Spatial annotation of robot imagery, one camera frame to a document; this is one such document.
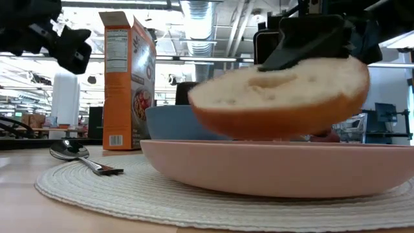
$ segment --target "barcode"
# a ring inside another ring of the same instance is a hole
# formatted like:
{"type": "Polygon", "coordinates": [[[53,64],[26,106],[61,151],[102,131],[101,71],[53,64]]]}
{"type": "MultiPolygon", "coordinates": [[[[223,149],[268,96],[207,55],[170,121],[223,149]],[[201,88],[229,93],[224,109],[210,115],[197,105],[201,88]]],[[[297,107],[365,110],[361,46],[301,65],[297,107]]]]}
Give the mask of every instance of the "barcode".
{"type": "Polygon", "coordinates": [[[109,136],[109,145],[110,146],[122,146],[122,135],[110,135],[109,136]]]}

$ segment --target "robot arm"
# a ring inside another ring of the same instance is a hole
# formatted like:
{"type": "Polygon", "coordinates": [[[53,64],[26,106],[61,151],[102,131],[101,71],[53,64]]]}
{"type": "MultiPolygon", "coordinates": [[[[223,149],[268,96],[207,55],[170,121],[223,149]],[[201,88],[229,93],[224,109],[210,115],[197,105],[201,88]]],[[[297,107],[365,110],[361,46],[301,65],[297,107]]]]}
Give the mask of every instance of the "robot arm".
{"type": "Polygon", "coordinates": [[[74,74],[86,71],[92,48],[85,40],[91,31],[65,26],[59,36],[50,21],[58,20],[60,0],[0,0],[0,6],[0,52],[39,54],[44,47],[61,67],[74,74]]]}
{"type": "MultiPolygon", "coordinates": [[[[414,1],[299,0],[287,14],[268,16],[266,30],[278,32],[278,43],[264,62],[255,56],[260,71],[286,69],[312,57],[352,55],[370,64],[382,60],[379,43],[414,30],[414,1]],[[298,17],[289,17],[295,11],[298,17]]],[[[255,42],[255,54],[260,45],[255,42]]]]}

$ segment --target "round placemat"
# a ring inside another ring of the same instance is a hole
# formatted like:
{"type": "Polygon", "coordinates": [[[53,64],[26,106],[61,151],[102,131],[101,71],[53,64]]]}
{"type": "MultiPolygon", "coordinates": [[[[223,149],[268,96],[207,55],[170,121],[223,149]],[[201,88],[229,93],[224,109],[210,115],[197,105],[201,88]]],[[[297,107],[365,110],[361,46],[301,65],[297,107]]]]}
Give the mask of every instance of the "round placemat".
{"type": "Polygon", "coordinates": [[[80,162],[68,162],[40,175],[36,188],[85,209],[179,227],[276,232],[414,227],[414,180],[372,197],[275,199],[181,184],[163,177],[139,155],[94,161],[124,168],[125,173],[97,176],[80,162]]]}

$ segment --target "desk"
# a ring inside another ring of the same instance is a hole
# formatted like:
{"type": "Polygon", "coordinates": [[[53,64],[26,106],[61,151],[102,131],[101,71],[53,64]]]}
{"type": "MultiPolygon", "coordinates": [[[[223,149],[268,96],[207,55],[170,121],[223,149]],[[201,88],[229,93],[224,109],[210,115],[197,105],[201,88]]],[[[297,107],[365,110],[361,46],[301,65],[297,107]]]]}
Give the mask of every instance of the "desk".
{"type": "MultiPolygon", "coordinates": [[[[27,129],[25,128],[15,128],[15,130],[18,131],[27,131],[27,129]]],[[[50,132],[50,131],[59,131],[59,132],[66,132],[65,137],[69,138],[71,137],[71,133],[86,133],[86,131],[84,130],[79,130],[79,129],[54,129],[54,128],[49,128],[49,129],[44,129],[44,128],[33,128],[33,131],[38,132],[39,134],[42,134],[43,132],[50,132]]]]}
{"type": "MultiPolygon", "coordinates": [[[[103,151],[88,146],[91,158],[140,154],[141,151],[103,151]]],[[[63,163],[48,149],[0,151],[0,232],[10,233],[229,233],[130,221],[66,205],[42,196],[33,187],[44,170],[63,163]]],[[[363,233],[412,233],[414,228],[363,233]]]]}

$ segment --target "blue bowl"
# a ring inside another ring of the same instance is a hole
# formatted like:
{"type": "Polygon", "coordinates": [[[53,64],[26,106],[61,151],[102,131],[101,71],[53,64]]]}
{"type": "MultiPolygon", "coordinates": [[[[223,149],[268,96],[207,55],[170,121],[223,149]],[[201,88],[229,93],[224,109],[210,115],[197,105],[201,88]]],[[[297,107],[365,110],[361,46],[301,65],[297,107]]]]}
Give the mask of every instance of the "blue bowl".
{"type": "Polygon", "coordinates": [[[207,130],[195,118],[190,105],[165,105],[145,110],[151,139],[230,140],[207,130]]]}

